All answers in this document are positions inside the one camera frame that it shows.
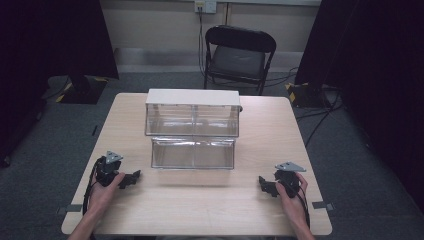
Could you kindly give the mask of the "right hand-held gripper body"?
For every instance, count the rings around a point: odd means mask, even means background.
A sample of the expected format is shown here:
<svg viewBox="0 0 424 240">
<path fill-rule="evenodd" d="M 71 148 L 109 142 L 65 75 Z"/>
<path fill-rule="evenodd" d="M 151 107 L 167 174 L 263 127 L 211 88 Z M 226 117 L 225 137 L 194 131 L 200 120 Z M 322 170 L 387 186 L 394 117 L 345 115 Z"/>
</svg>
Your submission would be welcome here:
<svg viewBox="0 0 424 240">
<path fill-rule="evenodd" d="M 277 164 L 275 168 L 275 180 L 283 186 L 285 194 L 290 199 L 301 197 L 304 193 L 304 188 L 298 172 L 304 171 L 304 168 L 292 162 Z"/>
</svg>

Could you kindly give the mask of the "black stand base striped tape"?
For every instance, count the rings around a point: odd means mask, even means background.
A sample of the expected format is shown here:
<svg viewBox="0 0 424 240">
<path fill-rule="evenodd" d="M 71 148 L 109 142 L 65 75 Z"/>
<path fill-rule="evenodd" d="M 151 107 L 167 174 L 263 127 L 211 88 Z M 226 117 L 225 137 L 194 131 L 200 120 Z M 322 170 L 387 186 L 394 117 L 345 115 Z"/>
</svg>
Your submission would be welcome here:
<svg viewBox="0 0 424 240">
<path fill-rule="evenodd" d="M 108 83 L 104 78 L 85 75 L 70 75 L 69 80 L 57 103 L 96 105 Z"/>
<path fill-rule="evenodd" d="M 295 85 L 288 83 L 285 85 L 288 98 L 294 107 L 298 108 L 329 108 L 329 103 L 324 91 L 314 88 L 308 83 Z"/>
</svg>

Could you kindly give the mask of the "grey tape strip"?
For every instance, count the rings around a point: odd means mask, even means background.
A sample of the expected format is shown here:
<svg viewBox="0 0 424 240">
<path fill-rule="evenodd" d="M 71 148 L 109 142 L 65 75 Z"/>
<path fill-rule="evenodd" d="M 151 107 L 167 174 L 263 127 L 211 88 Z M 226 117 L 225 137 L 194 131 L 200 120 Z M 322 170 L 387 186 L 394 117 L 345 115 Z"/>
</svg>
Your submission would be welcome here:
<svg viewBox="0 0 424 240">
<path fill-rule="evenodd" d="M 325 201 L 312 202 L 314 209 L 326 209 L 327 211 L 333 211 L 334 205 L 332 203 L 326 203 Z"/>
<path fill-rule="evenodd" d="M 69 204 L 59 207 L 56 211 L 58 215 L 66 215 L 68 212 L 80 212 L 82 210 L 81 204 Z"/>
</svg>

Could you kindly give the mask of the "person's right hand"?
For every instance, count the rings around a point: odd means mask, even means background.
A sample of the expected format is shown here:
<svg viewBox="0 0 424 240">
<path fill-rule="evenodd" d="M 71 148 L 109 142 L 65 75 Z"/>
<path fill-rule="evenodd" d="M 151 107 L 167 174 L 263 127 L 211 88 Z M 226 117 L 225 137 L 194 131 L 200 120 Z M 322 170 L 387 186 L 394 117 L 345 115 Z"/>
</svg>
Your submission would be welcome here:
<svg viewBox="0 0 424 240">
<path fill-rule="evenodd" d="M 304 193 L 301 195 L 301 197 L 294 197 L 293 199 L 290 199 L 284 192 L 283 186 L 279 183 L 276 183 L 276 189 L 279 192 L 282 209 L 285 215 L 288 219 L 294 218 L 294 217 L 306 217 L 306 190 L 308 187 L 307 181 L 303 178 L 303 176 L 300 175 L 300 178 L 302 180 L 302 186 L 304 188 Z"/>
</svg>

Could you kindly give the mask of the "white wall outlet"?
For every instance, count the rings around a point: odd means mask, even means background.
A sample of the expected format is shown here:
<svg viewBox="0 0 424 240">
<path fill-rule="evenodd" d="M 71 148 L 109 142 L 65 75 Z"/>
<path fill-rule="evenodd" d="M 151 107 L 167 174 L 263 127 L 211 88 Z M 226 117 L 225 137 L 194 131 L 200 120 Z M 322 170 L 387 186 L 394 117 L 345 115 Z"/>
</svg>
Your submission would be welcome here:
<svg viewBox="0 0 424 240">
<path fill-rule="evenodd" d="M 215 14 L 217 12 L 217 2 L 215 0 L 195 0 L 194 11 L 196 13 Z"/>
</svg>

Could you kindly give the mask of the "white drawer cabinet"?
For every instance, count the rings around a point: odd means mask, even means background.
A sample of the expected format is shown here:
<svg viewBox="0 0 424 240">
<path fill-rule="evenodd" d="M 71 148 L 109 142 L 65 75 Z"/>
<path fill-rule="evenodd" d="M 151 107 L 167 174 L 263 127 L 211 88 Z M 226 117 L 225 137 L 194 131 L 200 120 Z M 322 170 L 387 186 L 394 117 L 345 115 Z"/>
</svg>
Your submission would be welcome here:
<svg viewBox="0 0 424 240">
<path fill-rule="evenodd" d="M 150 89 L 145 108 L 147 104 L 239 105 L 241 107 L 238 91 L 204 89 Z"/>
</svg>

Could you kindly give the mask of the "person's left hand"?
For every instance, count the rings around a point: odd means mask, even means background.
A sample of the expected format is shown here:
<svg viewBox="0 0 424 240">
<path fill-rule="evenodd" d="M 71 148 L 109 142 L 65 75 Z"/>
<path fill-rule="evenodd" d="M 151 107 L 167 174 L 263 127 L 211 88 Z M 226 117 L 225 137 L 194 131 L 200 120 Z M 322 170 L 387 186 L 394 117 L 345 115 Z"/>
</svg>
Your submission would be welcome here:
<svg viewBox="0 0 424 240">
<path fill-rule="evenodd" d="M 115 192 L 118 190 L 118 186 L 122 182 L 124 176 L 124 173 L 119 173 L 106 187 L 95 184 L 91 190 L 87 212 L 101 216 L 111 204 Z"/>
</svg>

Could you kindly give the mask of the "black folding chair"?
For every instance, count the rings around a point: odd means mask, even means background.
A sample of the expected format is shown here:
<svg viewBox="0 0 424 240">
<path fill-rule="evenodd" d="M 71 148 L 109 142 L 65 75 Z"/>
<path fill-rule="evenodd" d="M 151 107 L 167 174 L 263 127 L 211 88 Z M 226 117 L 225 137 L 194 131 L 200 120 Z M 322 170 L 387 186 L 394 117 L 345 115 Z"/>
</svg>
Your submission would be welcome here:
<svg viewBox="0 0 424 240">
<path fill-rule="evenodd" d="M 242 82 L 256 86 L 263 93 L 276 41 L 263 31 L 218 25 L 205 34 L 206 63 L 204 88 L 208 78 Z"/>
</svg>

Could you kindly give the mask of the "black curtain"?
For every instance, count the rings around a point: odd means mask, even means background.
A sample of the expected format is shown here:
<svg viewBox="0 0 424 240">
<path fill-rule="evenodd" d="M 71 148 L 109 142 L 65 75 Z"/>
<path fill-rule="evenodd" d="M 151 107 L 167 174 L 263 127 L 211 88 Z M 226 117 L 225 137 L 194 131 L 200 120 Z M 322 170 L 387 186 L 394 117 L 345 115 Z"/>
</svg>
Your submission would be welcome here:
<svg viewBox="0 0 424 240">
<path fill-rule="evenodd" d="M 321 0 L 295 81 L 341 88 L 424 212 L 424 0 Z"/>
<path fill-rule="evenodd" d="M 0 168 L 70 75 L 118 76 L 100 0 L 0 0 Z"/>
</svg>

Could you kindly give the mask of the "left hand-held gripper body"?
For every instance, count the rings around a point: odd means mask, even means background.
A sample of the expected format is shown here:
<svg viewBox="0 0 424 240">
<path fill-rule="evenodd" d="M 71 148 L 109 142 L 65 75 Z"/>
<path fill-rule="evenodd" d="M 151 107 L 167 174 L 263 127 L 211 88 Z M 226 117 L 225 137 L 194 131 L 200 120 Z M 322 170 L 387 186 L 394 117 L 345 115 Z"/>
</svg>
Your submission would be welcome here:
<svg viewBox="0 0 424 240">
<path fill-rule="evenodd" d="M 122 155 L 107 151 L 105 156 L 98 159 L 96 181 L 103 187 L 110 185 L 119 173 Z"/>
</svg>

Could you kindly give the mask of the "clear plastic drawer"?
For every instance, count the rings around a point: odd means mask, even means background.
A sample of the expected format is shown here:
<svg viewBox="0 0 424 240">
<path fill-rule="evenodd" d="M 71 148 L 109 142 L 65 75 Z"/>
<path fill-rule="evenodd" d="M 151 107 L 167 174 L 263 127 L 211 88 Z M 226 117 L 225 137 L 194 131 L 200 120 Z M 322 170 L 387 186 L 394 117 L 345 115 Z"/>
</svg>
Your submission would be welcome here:
<svg viewBox="0 0 424 240">
<path fill-rule="evenodd" d="M 236 140 L 213 137 L 154 137 L 152 168 L 233 169 Z"/>
<path fill-rule="evenodd" d="M 239 105 L 147 104 L 147 136 L 238 137 Z"/>
</svg>

